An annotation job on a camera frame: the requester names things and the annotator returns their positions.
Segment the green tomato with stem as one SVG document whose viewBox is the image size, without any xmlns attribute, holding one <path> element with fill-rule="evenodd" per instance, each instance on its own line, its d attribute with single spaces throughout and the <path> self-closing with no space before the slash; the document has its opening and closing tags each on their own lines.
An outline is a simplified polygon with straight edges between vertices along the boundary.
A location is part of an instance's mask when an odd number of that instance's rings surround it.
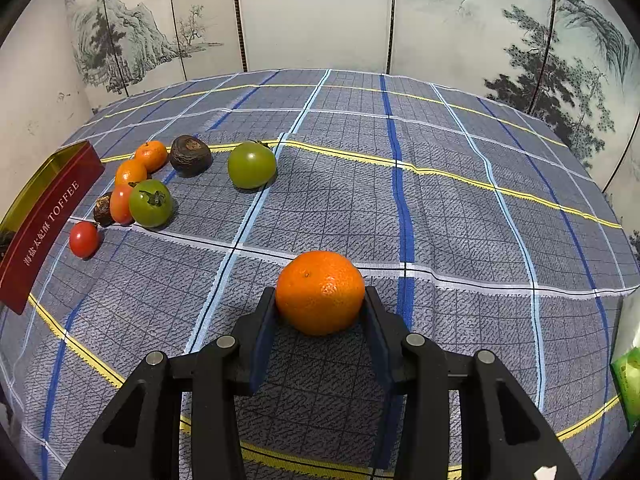
<svg viewBox="0 0 640 480">
<path fill-rule="evenodd" d="M 137 183 L 129 196 L 129 210 L 134 221 L 147 229 L 159 228 L 174 214 L 174 199 L 159 180 Z"/>
</svg>

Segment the orange-red tomato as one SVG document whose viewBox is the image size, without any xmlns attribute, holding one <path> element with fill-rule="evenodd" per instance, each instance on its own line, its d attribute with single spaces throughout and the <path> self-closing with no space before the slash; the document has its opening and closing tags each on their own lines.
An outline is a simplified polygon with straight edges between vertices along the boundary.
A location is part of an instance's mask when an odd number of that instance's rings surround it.
<svg viewBox="0 0 640 480">
<path fill-rule="evenodd" d="M 129 209 L 129 197 L 133 190 L 129 184 L 119 184 L 114 187 L 110 198 L 110 214 L 119 224 L 129 224 L 134 221 Z"/>
</svg>

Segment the small red tomato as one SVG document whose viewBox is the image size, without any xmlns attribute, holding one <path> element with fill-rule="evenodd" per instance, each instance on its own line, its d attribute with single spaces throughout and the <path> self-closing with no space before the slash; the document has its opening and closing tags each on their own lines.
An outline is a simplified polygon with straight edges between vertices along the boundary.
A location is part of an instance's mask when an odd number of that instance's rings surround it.
<svg viewBox="0 0 640 480">
<path fill-rule="evenodd" d="M 78 258 L 91 257 L 100 246 L 100 234 L 96 225 L 81 221 L 70 230 L 70 251 Z"/>
</svg>

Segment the large orange mandarin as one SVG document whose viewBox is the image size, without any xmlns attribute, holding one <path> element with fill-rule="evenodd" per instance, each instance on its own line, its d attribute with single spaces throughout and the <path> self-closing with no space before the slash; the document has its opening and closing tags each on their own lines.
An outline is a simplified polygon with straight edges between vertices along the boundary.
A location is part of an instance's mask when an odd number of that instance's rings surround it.
<svg viewBox="0 0 640 480">
<path fill-rule="evenodd" d="M 359 270 L 336 252 L 304 252 L 280 273 L 274 300 L 282 318 L 309 336 L 346 330 L 357 321 L 364 281 Z"/>
</svg>

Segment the green package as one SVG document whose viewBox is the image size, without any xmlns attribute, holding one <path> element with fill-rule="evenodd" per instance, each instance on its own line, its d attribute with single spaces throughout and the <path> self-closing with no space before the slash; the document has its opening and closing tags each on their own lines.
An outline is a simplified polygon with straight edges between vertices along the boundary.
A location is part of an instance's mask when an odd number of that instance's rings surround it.
<svg viewBox="0 0 640 480">
<path fill-rule="evenodd" d="M 634 431 L 640 419 L 640 352 L 632 348 L 612 364 L 620 402 L 629 431 Z"/>
</svg>

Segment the large dark brown fruit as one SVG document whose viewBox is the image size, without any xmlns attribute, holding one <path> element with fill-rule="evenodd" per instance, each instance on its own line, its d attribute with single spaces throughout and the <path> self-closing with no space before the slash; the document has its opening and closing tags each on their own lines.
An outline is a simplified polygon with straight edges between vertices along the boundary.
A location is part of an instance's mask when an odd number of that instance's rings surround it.
<svg viewBox="0 0 640 480">
<path fill-rule="evenodd" d="M 172 141 L 169 162 L 181 177 L 195 177 L 209 168 L 213 156 L 209 147 L 196 136 L 177 136 Z"/>
</svg>

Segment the small dark brown fruit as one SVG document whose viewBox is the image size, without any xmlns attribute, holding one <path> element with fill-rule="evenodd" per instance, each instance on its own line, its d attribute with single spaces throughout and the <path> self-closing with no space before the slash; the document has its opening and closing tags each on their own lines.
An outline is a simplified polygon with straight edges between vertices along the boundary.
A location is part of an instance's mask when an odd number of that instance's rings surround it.
<svg viewBox="0 0 640 480">
<path fill-rule="evenodd" d="M 107 228 L 115 223 L 111 215 L 111 197 L 112 193 L 107 192 L 101 195 L 94 203 L 92 215 L 93 220 L 102 228 Z"/>
</svg>

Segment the small orange mandarin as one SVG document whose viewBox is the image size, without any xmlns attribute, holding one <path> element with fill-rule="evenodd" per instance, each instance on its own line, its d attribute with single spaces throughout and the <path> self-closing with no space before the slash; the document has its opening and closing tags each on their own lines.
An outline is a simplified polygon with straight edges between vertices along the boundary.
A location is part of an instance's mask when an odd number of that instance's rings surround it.
<svg viewBox="0 0 640 480">
<path fill-rule="evenodd" d="M 145 166 L 149 174 L 162 168 L 168 159 L 168 151 L 159 140 L 152 140 L 141 144 L 134 152 L 134 160 Z"/>
</svg>

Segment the glossy orange kumquat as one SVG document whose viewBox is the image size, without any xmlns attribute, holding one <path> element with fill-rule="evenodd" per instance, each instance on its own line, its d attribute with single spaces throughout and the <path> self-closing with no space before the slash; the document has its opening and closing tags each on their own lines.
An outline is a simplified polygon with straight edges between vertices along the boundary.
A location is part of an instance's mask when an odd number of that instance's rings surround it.
<svg viewBox="0 0 640 480">
<path fill-rule="evenodd" d="M 115 185 L 136 185 L 148 178 L 148 170 L 137 159 L 124 160 L 117 168 L 115 174 Z"/>
</svg>

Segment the painted landscape folding screen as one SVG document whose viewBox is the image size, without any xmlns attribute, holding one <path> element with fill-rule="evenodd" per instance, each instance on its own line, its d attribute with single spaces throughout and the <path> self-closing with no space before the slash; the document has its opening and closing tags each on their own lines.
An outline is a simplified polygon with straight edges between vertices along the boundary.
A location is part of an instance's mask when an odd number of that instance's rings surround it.
<svg viewBox="0 0 640 480">
<path fill-rule="evenodd" d="M 1 40 L 1 203 L 125 96 L 334 67 L 439 82 L 541 117 L 637 233 L 638 27 L 613 0 L 30 0 Z"/>
</svg>

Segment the large green tomato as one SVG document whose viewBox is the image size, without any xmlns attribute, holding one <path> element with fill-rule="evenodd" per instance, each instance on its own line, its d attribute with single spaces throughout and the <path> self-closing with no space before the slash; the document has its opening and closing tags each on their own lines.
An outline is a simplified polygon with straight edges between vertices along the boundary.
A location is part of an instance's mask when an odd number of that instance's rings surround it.
<svg viewBox="0 0 640 480">
<path fill-rule="evenodd" d="M 234 186 L 243 190 L 260 188 L 277 173 L 277 159 L 262 142 L 239 144 L 229 155 L 228 174 Z"/>
</svg>

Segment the blue plaid tablecloth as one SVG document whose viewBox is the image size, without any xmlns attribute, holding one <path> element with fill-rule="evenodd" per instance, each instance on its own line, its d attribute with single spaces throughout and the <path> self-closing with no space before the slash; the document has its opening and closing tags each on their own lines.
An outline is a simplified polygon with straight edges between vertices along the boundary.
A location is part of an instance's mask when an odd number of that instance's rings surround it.
<svg viewBox="0 0 640 480">
<path fill-rule="evenodd" d="M 150 351 L 228 334 L 296 256 L 349 258 L 387 310 L 442 348 L 488 349 L 546 416 L 585 479 L 629 434 L 608 357 L 639 271 L 622 222 L 535 117 L 439 84 L 341 70 L 195 79 L 107 105 L 64 143 L 103 174 L 70 215 L 87 220 L 144 142 L 196 136 L 213 161 L 164 167 L 168 226 L 111 226 L 75 257 L 58 234 L 23 314 L 1 318 L 1 383 L 16 447 L 56 479 Z M 233 185 L 228 158 L 258 141 L 265 185 Z"/>
</svg>

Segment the red gold toffee tin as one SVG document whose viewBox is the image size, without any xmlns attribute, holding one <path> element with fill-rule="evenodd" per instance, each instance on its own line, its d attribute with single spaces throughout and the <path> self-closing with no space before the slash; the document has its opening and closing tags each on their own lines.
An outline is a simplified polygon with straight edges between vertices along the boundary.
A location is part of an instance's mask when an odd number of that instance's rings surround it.
<svg viewBox="0 0 640 480">
<path fill-rule="evenodd" d="M 103 174 L 93 145 L 61 148 L 25 184 L 1 222 L 1 304 L 25 310 L 32 285 L 67 219 Z"/>
</svg>

